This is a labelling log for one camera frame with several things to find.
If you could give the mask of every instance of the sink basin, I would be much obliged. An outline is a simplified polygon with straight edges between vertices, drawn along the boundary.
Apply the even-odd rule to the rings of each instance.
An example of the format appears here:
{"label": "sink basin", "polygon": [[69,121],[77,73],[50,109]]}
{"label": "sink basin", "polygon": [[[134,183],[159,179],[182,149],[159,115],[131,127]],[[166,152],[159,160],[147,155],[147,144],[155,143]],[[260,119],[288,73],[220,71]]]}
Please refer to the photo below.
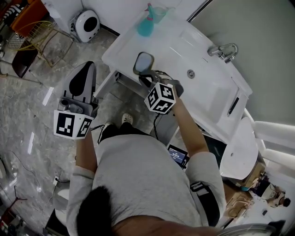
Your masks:
{"label": "sink basin", "polygon": [[[150,37],[142,37],[137,25],[146,17],[142,13],[135,24],[121,34],[102,57],[105,64],[139,83],[133,66],[140,52],[155,58],[152,69],[164,71],[184,87],[181,96],[197,124],[212,136],[229,143],[241,120],[248,96],[252,93],[232,63],[226,64],[207,53],[213,43],[198,29],[169,12],[156,24]],[[193,70],[194,78],[189,78]],[[228,117],[234,100],[239,101]]]}

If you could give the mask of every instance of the chrome faucet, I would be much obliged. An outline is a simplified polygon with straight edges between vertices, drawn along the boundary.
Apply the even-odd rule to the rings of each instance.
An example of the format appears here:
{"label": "chrome faucet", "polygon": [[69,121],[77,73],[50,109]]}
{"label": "chrome faucet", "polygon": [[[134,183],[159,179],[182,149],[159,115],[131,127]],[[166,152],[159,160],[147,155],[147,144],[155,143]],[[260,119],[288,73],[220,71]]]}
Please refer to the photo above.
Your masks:
{"label": "chrome faucet", "polygon": [[[224,54],[223,51],[229,47],[233,47],[233,50],[231,53]],[[232,61],[236,55],[238,54],[238,46],[234,43],[228,43],[222,46],[215,46],[208,49],[209,56],[213,56],[218,54],[220,58],[224,59],[225,63],[229,63]]]}

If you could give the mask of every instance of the orange chair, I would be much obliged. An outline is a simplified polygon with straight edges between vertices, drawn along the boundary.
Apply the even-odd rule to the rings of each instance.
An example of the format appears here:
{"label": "orange chair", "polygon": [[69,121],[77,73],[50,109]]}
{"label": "orange chair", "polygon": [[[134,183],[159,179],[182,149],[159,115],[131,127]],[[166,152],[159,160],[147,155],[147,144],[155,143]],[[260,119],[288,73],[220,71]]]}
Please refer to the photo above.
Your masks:
{"label": "orange chair", "polygon": [[[21,2],[22,0],[12,0],[0,13],[0,18],[3,17],[11,5],[20,4]],[[41,0],[28,0],[28,5],[25,6],[22,12],[15,18],[10,27],[23,37],[27,37],[34,25],[30,25],[29,27],[24,26],[35,21],[40,21],[47,13],[48,11]]]}

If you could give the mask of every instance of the white plug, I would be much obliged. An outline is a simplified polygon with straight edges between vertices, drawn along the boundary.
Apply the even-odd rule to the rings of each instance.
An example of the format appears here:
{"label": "white plug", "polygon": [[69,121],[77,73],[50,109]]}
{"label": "white plug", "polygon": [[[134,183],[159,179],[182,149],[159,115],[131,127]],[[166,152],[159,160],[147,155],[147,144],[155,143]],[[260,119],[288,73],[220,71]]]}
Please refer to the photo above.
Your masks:
{"label": "white plug", "polygon": [[53,185],[55,185],[55,186],[56,186],[56,185],[57,185],[57,182],[58,182],[58,180],[59,180],[59,178],[58,178],[57,176],[55,176],[55,177],[54,177],[54,181],[53,181]]}

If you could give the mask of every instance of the teal spray bottle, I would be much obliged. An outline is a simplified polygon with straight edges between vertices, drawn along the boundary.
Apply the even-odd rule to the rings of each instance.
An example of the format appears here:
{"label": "teal spray bottle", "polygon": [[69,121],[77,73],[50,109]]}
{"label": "teal spray bottle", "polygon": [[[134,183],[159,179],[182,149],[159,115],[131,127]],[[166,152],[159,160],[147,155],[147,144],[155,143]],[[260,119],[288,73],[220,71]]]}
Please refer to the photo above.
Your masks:
{"label": "teal spray bottle", "polygon": [[153,7],[148,3],[149,15],[137,27],[137,32],[144,36],[149,37],[153,31]]}

